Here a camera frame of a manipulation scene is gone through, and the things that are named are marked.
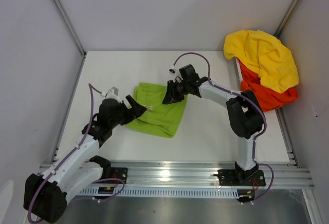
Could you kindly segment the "lime green shorts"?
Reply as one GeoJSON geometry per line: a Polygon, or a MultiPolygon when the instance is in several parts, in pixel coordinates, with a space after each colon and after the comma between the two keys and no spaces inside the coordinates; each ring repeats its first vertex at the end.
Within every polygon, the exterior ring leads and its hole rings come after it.
{"type": "Polygon", "coordinates": [[[183,101],[163,105],[167,87],[152,83],[139,83],[134,89],[133,98],[141,105],[149,106],[146,112],[126,127],[145,134],[173,138],[182,120],[187,98],[183,101]]]}

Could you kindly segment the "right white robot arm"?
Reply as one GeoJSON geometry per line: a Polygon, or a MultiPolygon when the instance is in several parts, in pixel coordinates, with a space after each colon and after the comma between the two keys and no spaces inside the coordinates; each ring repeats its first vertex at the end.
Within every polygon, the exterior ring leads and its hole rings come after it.
{"type": "Polygon", "coordinates": [[[232,131],[238,136],[238,158],[234,164],[235,180],[242,185],[259,170],[255,161],[255,141],[265,128],[265,116],[251,91],[236,92],[215,84],[209,77],[199,77],[189,64],[179,69],[175,80],[167,81],[164,105],[181,102],[187,95],[211,100],[226,108],[232,131]]]}

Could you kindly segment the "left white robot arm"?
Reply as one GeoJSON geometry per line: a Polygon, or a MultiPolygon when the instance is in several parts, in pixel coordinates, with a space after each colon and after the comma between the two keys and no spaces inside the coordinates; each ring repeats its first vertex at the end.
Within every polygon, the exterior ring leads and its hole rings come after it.
{"type": "Polygon", "coordinates": [[[27,178],[23,207],[28,212],[30,223],[34,223],[33,215],[55,223],[84,188],[93,182],[105,183],[111,179],[111,162],[98,156],[99,149],[115,127],[129,124],[147,110],[130,95],[126,99],[129,107],[116,96],[104,99],[71,151],[43,173],[31,174],[27,178]]]}

